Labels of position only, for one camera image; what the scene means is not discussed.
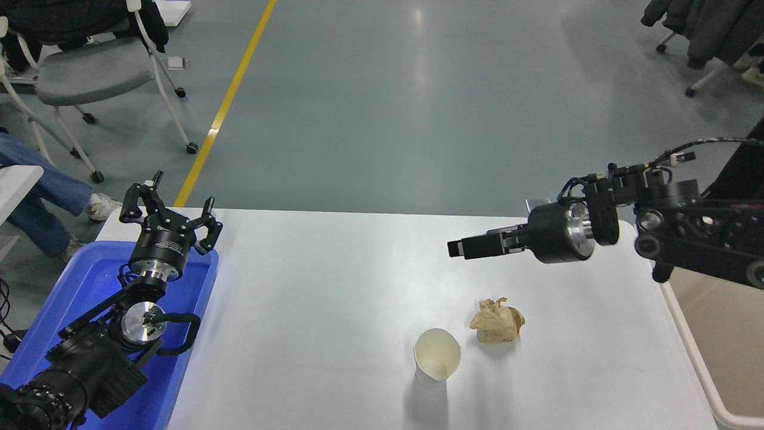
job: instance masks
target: chair leg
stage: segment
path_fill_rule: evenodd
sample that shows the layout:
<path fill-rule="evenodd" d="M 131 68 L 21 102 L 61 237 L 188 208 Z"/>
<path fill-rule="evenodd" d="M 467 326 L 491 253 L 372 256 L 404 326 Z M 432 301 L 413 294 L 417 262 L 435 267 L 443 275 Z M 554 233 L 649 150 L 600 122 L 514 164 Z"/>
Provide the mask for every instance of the chair leg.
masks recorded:
<path fill-rule="evenodd" d="M 56 133 L 51 127 L 45 124 L 45 122 L 42 122 L 40 117 L 32 112 L 32 109 L 29 109 L 29 106 L 21 101 L 21 97 L 18 96 L 18 93 L 16 93 L 16 90 L 14 90 L 11 82 L 8 81 L 8 77 L 5 75 L 5 73 L 0 73 L 0 82 L 2 82 L 3 86 L 5 87 L 5 91 L 8 92 L 8 94 L 11 96 L 16 106 L 29 118 L 30 121 L 35 122 L 40 127 L 42 127 L 43 130 L 47 132 L 47 134 L 56 139 L 64 148 L 66 148 L 67 151 L 72 150 L 71 147 L 69 147 L 61 138 L 61 136 L 58 135 L 58 133 Z"/>
<path fill-rule="evenodd" d="M 50 153 L 47 151 L 47 145 L 45 145 L 45 141 L 43 141 L 43 136 L 40 134 L 40 127 L 37 126 L 37 122 L 29 118 L 29 126 L 32 128 L 32 134 L 34 135 L 35 140 L 37 140 L 37 150 L 42 154 L 43 157 L 45 157 L 46 160 L 48 160 L 49 163 L 55 165 L 53 160 L 50 158 Z"/>
<path fill-rule="evenodd" d="M 82 158 L 85 166 L 87 166 L 90 170 L 90 179 L 96 184 L 103 182 L 103 173 L 97 171 L 93 164 L 90 162 L 90 158 L 88 158 L 88 155 L 83 150 L 83 147 L 79 144 L 77 139 L 74 138 L 74 135 L 69 129 L 69 126 L 66 125 L 66 123 L 63 121 L 63 118 L 61 117 L 61 111 L 58 106 L 53 108 L 53 113 L 55 114 L 58 123 L 61 125 L 63 132 L 66 134 L 66 137 L 68 137 L 70 142 L 72 142 L 72 145 L 77 150 L 77 152 L 79 152 L 79 156 Z"/>
<path fill-rule="evenodd" d="M 669 34 L 668 36 L 664 37 L 664 38 L 663 38 L 663 40 L 662 40 L 662 41 L 660 41 L 660 42 L 658 43 L 658 46 L 656 46 L 656 50 L 657 50 L 659 53 L 661 53 L 661 54 L 662 54 L 662 53 L 663 53 L 663 51 L 665 51 L 665 50 L 666 50 L 666 44 L 667 44 L 667 43 L 668 43 L 668 42 L 669 42 L 669 41 L 672 39 L 672 37 L 674 37 L 674 36 L 676 36 L 676 32 L 675 32 L 675 31 L 672 31 L 672 32 L 671 32 L 671 34 Z"/>
<path fill-rule="evenodd" d="M 167 98 L 167 93 L 164 92 L 164 86 L 162 86 L 158 70 L 159 67 L 157 65 L 159 60 L 154 55 L 149 55 L 149 57 L 151 58 L 151 66 L 154 68 L 154 82 L 157 83 L 159 94 L 162 96 L 164 104 L 167 106 L 167 110 L 170 111 L 170 115 L 173 117 L 173 121 L 175 122 L 175 126 L 178 128 L 180 137 L 183 138 L 183 142 L 186 144 L 186 152 L 189 154 L 195 154 L 199 150 L 199 146 L 197 146 L 196 143 L 189 142 L 189 138 L 186 136 L 186 132 L 183 131 L 183 126 L 180 124 L 178 115 L 175 115 L 175 110 L 173 110 L 173 106 L 170 104 L 170 100 Z"/>
<path fill-rule="evenodd" d="M 85 112 L 85 110 L 80 105 L 74 105 L 74 109 L 77 109 L 79 113 L 83 114 L 83 121 L 87 122 L 90 125 L 93 125 L 96 123 L 96 118 L 93 116 L 90 112 Z"/>
<path fill-rule="evenodd" d="M 685 95 L 687 97 L 694 97 L 695 94 L 703 85 L 707 84 L 709 81 L 715 78 L 725 68 L 726 67 L 719 67 L 718 69 L 715 69 L 709 72 L 706 76 L 702 77 L 698 82 L 693 83 L 689 88 L 687 88 L 685 91 Z"/>
<path fill-rule="evenodd" d="M 164 73 L 164 77 L 167 78 L 168 81 L 170 81 L 170 85 L 173 86 L 173 91 L 175 92 L 175 95 L 178 96 L 179 99 L 186 97 L 186 91 L 181 87 L 177 86 L 175 84 L 175 81 L 173 81 L 173 78 L 170 76 L 170 71 L 164 66 L 164 64 L 161 64 L 161 67 L 159 67 L 160 70 L 162 70 L 162 73 Z"/>

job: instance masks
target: yellow floor line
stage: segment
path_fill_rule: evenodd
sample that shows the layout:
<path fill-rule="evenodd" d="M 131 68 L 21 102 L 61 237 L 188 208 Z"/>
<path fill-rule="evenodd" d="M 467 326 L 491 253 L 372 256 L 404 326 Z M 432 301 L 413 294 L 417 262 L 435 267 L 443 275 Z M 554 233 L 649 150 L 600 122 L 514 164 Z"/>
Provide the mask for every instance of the yellow floor line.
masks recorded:
<path fill-rule="evenodd" d="M 215 115 L 215 120 L 212 121 L 212 127 L 210 127 L 209 132 L 207 132 L 207 137 L 204 139 L 204 143 L 202 143 L 199 154 L 196 155 L 196 160 L 194 161 L 193 166 L 191 166 L 191 171 L 189 172 L 188 176 L 186 176 L 186 181 L 183 182 L 183 187 L 180 188 L 178 198 L 175 199 L 175 203 L 173 204 L 175 207 L 186 206 L 186 202 L 188 201 L 189 195 L 191 194 L 191 190 L 193 190 L 193 187 L 196 184 L 196 180 L 199 178 L 199 173 L 201 173 L 202 167 L 204 167 L 204 163 L 207 161 L 209 151 L 212 149 L 212 145 L 215 143 L 215 138 L 218 137 L 218 132 L 220 131 L 220 127 L 223 124 L 223 120 L 225 120 L 225 116 L 228 115 L 228 109 L 231 107 L 231 103 L 234 101 L 234 97 L 236 96 L 236 91 L 238 91 L 241 79 L 244 78 L 244 73 L 247 71 L 247 67 L 249 67 L 250 60 L 252 59 L 252 54 L 254 54 L 255 48 L 257 48 L 257 43 L 260 41 L 260 36 L 263 34 L 265 24 L 268 23 L 268 18 L 270 18 L 270 13 L 273 11 L 274 6 L 276 5 L 276 1 L 277 0 L 270 0 L 268 2 L 268 6 L 265 8 L 265 12 L 263 12 L 262 18 L 260 18 L 260 23 L 257 25 L 254 34 L 252 34 L 252 39 L 249 41 L 247 50 L 244 52 L 244 56 L 241 58 L 238 69 L 236 69 L 234 79 L 231 81 L 231 85 L 228 87 L 228 92 L 225 93 L 223 103 L 220 105 L 220 109 L 218 109 L 217 115 Z"/>

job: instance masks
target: white container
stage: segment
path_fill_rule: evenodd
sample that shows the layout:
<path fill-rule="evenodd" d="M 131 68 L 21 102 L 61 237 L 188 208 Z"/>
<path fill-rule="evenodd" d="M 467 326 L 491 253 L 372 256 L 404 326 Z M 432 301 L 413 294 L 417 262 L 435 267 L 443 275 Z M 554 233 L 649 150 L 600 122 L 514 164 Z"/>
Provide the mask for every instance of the white container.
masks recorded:
<path fill-rule="evenodd" d="M 454 337 L 442 328 L 431 328 L 414 345 L 416 378 L 425 386 L 445 383 L 461 361 L 461 347 Z"/>

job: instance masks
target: person's leg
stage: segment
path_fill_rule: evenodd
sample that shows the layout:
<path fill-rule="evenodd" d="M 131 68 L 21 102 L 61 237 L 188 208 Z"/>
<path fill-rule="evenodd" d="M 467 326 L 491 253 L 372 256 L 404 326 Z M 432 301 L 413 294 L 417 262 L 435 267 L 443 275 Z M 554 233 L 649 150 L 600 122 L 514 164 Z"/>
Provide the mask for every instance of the person's leg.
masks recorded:
<path fill-rule="evenodd" d="M 32 54 L 32 59 L 39 61 L 40 52 L 43 48 L 42 44 L 33 39 L 26 39 L 26 41 L 29 53 Z M 21 50 L 21 45 L 15 34 L 6 34 L 5 37 L 0 39 L 0 43 L 2 43 L 2 46 L 5 48 L 8 57 L 8 65 L 11 66 L 13 70 L 23 73 L 29 69 L 30 64 L 27 61 L 27 57 L 24 55 L 24 51 Z"/>
<path fill-rule="evenodd" d="M 28 194 L 8 216 L 46 256 L 61 257 L 71 235 L 55 215 L 48 212 L 39 197 Z"/>
<path fill-rule="evenodd" d="M 50 201 L 75 217 L 88 206 L 93 194 L 92 185 L 64 174 L 39 152 L 11 135 L 0 134 L 0 165 L 41 166 L 44 173 L 30 193 Z"/>
<path fill-rule="evenodd" d="M 764 141 L 764 117 L 747 138 Z M 740 145 L 704 196 L 730 200 L 764 198 L 764 147 Z"/>

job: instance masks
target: black jacket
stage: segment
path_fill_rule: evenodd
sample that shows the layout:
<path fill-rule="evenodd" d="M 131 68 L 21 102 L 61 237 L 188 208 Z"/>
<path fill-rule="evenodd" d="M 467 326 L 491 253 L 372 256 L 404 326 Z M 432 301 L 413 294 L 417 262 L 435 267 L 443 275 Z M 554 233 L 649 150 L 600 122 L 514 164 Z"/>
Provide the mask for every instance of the black jacket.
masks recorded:
<path fill-rule="evenodd" d="M 28 41 L 81 41 L 112 29 L 126 18 L 131 21 L 130 29 L 115 35 L 140 35 L 125 0 L 0 0 L 0 15 L 8 17 L 10 28 Z M 139 15 L 148 37 L 159 52 L 164 52 L 169 36 L 157 5 L 141 0 Z"/>
<path fill-rule="evenodd" d="M 663 26 L 690 41 L 688 66 L 702 69 L 714 57 L 732 65 L 764 32 L 764 0 L 652 0 L 642 24 Z"/>

